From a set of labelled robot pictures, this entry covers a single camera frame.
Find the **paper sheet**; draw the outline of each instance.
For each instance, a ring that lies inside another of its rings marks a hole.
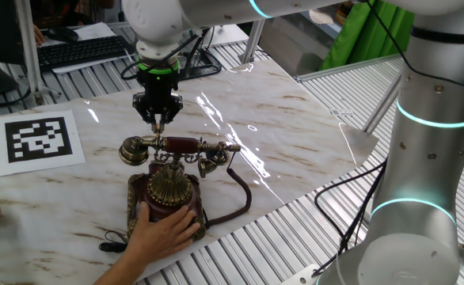
[[[85,162],[71,110],[0,117],[0,176]]]
[[[75,32],[79,35],[79,40],[91,40],[91,39],[98,39],[101,37],[116,35],[105,23],[89,25],[87,27],[77,29],[75,30]],[[51,40],[46,37],[46,41],[45,43],[42,44],[42,47],[50,46],[53,44],[65,44],[65,43],[59,40]],[[124,58],[127,58],[126,52],[125,52],[125,56],[119,56],[119,57],[110,58],[110,59],[102,59],[102,60],[97,60],[97,61],[88,62],[88,63],[80,63],[80,64],[76,64],[73,66],[55,68],[52,71],[54,71],[57,74],[64,74],[64,73],[71,72],[74,70],[80,70],[85,67],[91,67],[93,65],[97,65],[100,63],[107,63],[113,60],[124,59]]]

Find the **green led ring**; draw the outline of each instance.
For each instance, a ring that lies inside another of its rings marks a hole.
[[[147,70],[147,66],[139,63],[138,65],[139,69],[141,70]],[[153,69],[153,70],[150,70],[149,73],[151,74],[156,74],[156,75],[164,75],[164,74],[171,74],[173,73],[173,71],[178,71],[179,70],[179,60],[176,61],[176,66],[173,67],[172,69],[170,68],[166,68],[166,69]]]

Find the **ornate brass base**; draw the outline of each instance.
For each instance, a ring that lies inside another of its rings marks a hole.
[[[131,236],[137,223],[136,209],[142,201],[146,201],[150,206],[151,222],[158,222],[178,211],[183,205],[187,205],[196,213],[193,222],[200,224],[200,229],[192,235],[192,239],[198,241],[204,237],[206,227],[199,181],[194,175],[184,174],[182,170],[175,181],[173,175],[169,165],[158,164],[150,165],[148,174],[135,174],[130,177],[128,180],[128,237]]]

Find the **robotic arm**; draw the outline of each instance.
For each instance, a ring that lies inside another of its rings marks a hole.
[[[342,0],[126,0],[139,37],[134,107],[158,134],[182,108],[181,33],[331,5]],[[459,274],[455,196],[464,168],[464,0],[390,0],[416,14],[389,163],[365,240],[339,256],[318,285],[454,285]],[[154,115],[162,115],[157,124]]]

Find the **desk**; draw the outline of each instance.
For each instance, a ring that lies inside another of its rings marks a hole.
[[[131,33],[128,27],[123,25],[113,25],[112,29],[119,34]],[[239,43],[212,47],[211,52],[224,66],[231,68],[240,64],[237,55],[241,50],[244,51],[244,48],[245,44]],[[256,59],[259,58],[266,57],[258,51]],[[375,104],[379,102],[383,92],[394,79],[394,75],[401,69],[401,65],[402,61],[398,57],[376,59],[309,74],[300,78],[299,85],[325,108],[353,110],[353,116],[343,116],[340,119],[352,126],[362,127],[367,116],[374,110]],[[22,73],[22,70],[15,66],[3,66],[11,74]],[[91,89],[95,92],[107,90],[114,93],[119,89],[129,88],[129,85],[121,85],[116,81],[117,71],[114,70],[116,70],[114,65],[100,65],[81,70],[72,76],[44,74],[44,80],[50,87],[66,91],[65,96],[60,99],[46,98],[47,103],[67,101],[67,97],[75,96],[74,93],[79,97],[80,93],[76,90]],[[28,101],[11,110],[2,110],[0,114],[17,112],[34,106]],[[391,108],[375,130],[380,142],[367,162],[333,183],[363,173],[385,159],[394,113],[395,108]],[[325,201],[323,207],[336,218],[342,230],[346,228],[345,223],[352,220],[360,200],[365,196],[371,183],[371,178],[364,177],[355,183],[342,185],[328,195],[323,195],[322,201]],[[309,264],[326,262],[336,252],[339,240],[323,217],[317,213],[312,202],[315,193],[306,194],[279,210],[259,218],[256,222],[220,238],[217,243],[171,264],[139,284],[269,284],[268,281],[271,281],[273,276],[278,280],[277,283],[281,283]],[[464,173],[458,187],[457,208],[459,241],[464,242]],[[366,230],[367,225],[364,225],[359,239],[363,238]],[[323,253],[313,251],[312,249],[315,248],[323,249]],[[464,285],[464,269],[458,284]]]
[[[130,175],[146,172],[146,165],[124,165],[117,153],[127,137],[153,135],[131,107],[134,93],[23,111],[71,109],[86,163],[0,177],[2,282],[90,284],[119,257],[97,247],[107,229],[126,230],[126,182]],[[377,143],[327,113],[272,60],[180,82],[177,93],[184,108],[163,135],[241,145],[232,168],[252,189],[253,202],[247,213],[213,226],[184,252],[148,265],[144,276],[354,169]],[[198,174],[196,165],[185,168]],[[200,189],[210,219],[245,202],[244,192],[224,168],[201,179]],[[275,282],[273,277],[268,283]]]

